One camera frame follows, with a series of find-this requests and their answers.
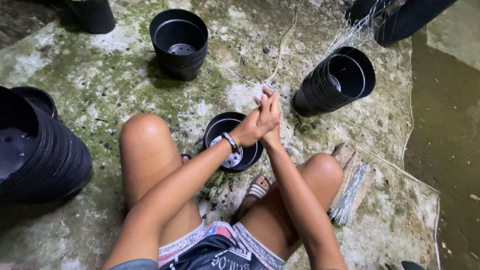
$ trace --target shorts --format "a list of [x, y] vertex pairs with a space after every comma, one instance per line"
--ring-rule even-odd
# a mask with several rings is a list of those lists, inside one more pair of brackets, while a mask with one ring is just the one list
[[284, 260], [273, 254], [262, 243], [256, 240], [240, 222], [237, 222], [232, 227], [226, 222], [214, 221], [208, 227], [201, 224], [198, 228], [179, 240], [160, 247], [158, 249], [158, 267], [162, 267], [174, 257], [179, 256], [197, 244], [200, 240], [213, 234], [221, 234], [238, 245], [240, 249], [252, 252], [266, 269], [281, 270], [285, 266], [286, 262]]

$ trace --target thigh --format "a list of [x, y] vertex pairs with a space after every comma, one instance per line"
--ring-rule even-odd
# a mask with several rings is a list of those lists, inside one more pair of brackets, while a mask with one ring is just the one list
[[[168, 125], [153, 114], [136, 114], [122, 127], [120, 161], [123, 185], [130, 206], [150, 188], [182, 165]], [[169, 244], [202, 223], [192, 198], [164, 227], [160, 245]]]
[[[325, 211], [328, 211], [343, 180], [343, 169], [338, 161], [331, 155], [319, 153], [297, 168]], [[301, 246], [300, 237], [276, 184], [240, 223], [255, 239], [283, 260], [287, 260]]]

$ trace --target knee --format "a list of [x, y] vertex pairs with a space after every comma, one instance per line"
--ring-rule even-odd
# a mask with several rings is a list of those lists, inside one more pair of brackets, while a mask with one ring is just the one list
[[343, 168], [340, 163], [327, 153], [318, 153], [309, 160], [316, 169], [318, 178], [327, 179], [332, 186], [340, 188], [343, 182]]
[[162, 118], [154, 114], [138, 113], [123, 124], [120, 139], [124, 141], [158, 138], [166, 134], [170, 135], [170, 130]]

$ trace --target piece of wood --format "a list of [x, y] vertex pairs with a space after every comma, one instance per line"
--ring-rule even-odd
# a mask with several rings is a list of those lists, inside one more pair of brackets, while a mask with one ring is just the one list
[[332, 157], [334, 157], [339, 163], [342, 168], [345, 170], [345, 165], [347, 164], [347, 161], [350, 160], [350, 158], [353, 155], [353, 148], [348, 145], [347, 142], [339, 144], [335, 152], [332, 154]]
[[370, 187], [372, 186], [373, 181], [375, 180], [375, 174], [377, 170], [375, 168], [370, 167], [370, 170], [365, 173], [361, 185], [355, 195], [355, 201], [353, 202], [353, 215], [357, 212], [358, 207], [360, 206], [361, 202], [367, 195]]
[[354, 152], [353, 155], [350, 157], [350, 159], [345, 164], [345, 167], [343, 168], [342, 185], [340, 186], [340, 189], [339, 189], [337, 195], [335, 196], [335, 199], [333, 200], [332, 205], [336, 205], [338, 200], [340, 199], [340, 197], [342, 197], [342, 195], [345, 192], [345, 189], [348, 185], [349, 178], [352, 179], [355, 172], [360, 167], [360, 161], [361, 161], [360, 154], [358, 152]]

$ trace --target bracelet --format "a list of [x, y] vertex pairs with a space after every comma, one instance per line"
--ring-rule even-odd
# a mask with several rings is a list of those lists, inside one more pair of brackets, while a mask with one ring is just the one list
[[237, 146], [230, 134], [228, 134], [227, 132], [222, 132], [222, 138], [226, 139], [230, 143], [230, 146], [232, 146], [232, 153], [236, 152], [240, 154], [240, 148]]

